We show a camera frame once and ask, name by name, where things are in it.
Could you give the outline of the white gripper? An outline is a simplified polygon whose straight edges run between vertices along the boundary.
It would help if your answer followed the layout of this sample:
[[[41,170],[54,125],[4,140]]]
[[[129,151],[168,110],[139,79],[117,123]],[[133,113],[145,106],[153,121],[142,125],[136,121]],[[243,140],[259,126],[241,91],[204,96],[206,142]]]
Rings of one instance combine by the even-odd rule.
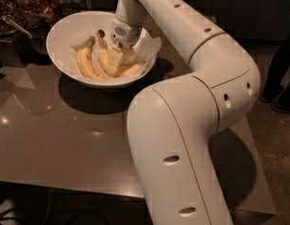
[[[129,49],[138,42],[142,30],[142,26],[126,24],[114,17],[112,21],[111,39],[118,47]],[[113,77],[116,75],[124,55],[122,50],[115,45],[110,46],[107,51],[106,71]]]

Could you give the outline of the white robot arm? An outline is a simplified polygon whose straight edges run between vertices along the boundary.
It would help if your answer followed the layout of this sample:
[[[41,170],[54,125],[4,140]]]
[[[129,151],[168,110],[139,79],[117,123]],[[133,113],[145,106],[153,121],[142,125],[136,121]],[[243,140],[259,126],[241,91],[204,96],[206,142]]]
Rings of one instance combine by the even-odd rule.
[[[154,225],[233,225],[208,151],[258,97],[248,53],[182,0],[118,0],[114,29],[136,30],[148,13],[189,73],[154,83],[132,100],[130,151]]]

